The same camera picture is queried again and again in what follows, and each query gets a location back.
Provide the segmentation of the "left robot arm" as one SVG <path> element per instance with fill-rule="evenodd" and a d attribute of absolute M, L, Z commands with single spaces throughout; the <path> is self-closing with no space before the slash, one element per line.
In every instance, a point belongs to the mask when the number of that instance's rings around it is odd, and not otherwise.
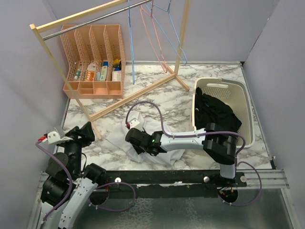
<path fill-rule="evenodd" d="M 47 179 L 42 185 L 41 229 L 71 229 L 91 193 L 106 183 L 105 169 L 92 163 L 82 166 L 82 149 L 95 140 L 92 124 L 68 132 L 58 126 L 35 144 L 49 156 Z"/>

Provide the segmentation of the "white t shirt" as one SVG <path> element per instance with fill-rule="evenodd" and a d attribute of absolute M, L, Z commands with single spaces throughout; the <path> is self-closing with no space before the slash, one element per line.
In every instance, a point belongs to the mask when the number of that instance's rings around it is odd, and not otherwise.
<path fill-rule="evenodd" d="M 153 135 L 154 132 L 162 130 L 160 121 L 152 118 L 144 118 L 140 112 L 131 111 L 128 116 L 128 121 L 137 119 L 142 125 L 142 128 L 147 134 Z M 151 155 L 149 152 L 145 151 L 144 144 L 140 146 L 135 146 L 127 142 L 126 136 L 128 135 L 129 129 L 125 126 L 125 120 L 123 119 L 119 125 L 117 125 L 113 131 L 107 136 L 107 140 L 113 145 L 117 146 L 125 152 L 128 158 L 134 162 L 143 163 L 150 162 L 154 164 L 160 164 L 163 166 L 172 166 L 174 162 L 181 159 L 183 149 L 173 150 L 167 153 L 160 152 L 157 155 Z"/>

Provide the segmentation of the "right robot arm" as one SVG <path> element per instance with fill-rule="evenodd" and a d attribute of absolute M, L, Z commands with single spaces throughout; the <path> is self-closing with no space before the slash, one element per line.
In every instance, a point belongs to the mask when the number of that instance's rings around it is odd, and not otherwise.
<path fill-rule="evenodd" d="M 229 187 L 236 181 L 235 175 L 235 132 L 224 131 L 210 123 L 206 128 L 193 132 L 165 133 L 153 132 L 151 135 L 138 127 L 131 127 L 125 141 L 130 143 L 137 153 L 157 156 L 174 150 L 203 150 L 220 165 L 219 181 Z"/>

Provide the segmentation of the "pink clothes hanger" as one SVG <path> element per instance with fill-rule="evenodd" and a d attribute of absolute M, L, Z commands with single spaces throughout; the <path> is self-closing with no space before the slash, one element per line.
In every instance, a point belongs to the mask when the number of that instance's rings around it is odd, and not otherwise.
<path fill-rule="evenodd" d="M 162 46 L 159 40 L 158 31 L 153 16 L 153 1 L 151 6 L 148 3 L 140 6 L 140 15 L 144 25 L 145 33 L 152 48 L 152 51 L 156 57 L 157 62 L 161 66 L 164 73 L 167 73 L 167 67 L 165 66 L 165 58 L 162 51 Z"/>

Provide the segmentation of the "black t shirt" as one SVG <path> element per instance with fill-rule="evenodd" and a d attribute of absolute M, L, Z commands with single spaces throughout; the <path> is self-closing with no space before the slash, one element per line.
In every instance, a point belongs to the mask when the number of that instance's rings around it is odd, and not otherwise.
<path fill-rule="evenodd" d="M 221 100 L 205 94 L 197 87 L 194 101 L 194 123 L 197 129 L 206 128 L 208 123 L 219 125 L 225 131 L 237 132 L 242 122 L 230 106 Z"/>

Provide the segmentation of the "blue hanger with white shirt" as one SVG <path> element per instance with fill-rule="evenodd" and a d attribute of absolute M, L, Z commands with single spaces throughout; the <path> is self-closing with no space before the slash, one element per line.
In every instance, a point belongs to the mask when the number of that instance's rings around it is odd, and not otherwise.
<path fill-rule="evenodd" d="M 135 69 L 134 69 L 134 49 L 133 49 L 133 37 L 132 37 L 132 23 L 131 23 L 131 12 L 130 12 L 130 0 L 128 2 L 128 26 L 129 26 L 129 37 L 130 37 L 130 48 L 132 58 L 132 83 L 135 84 Z"/>

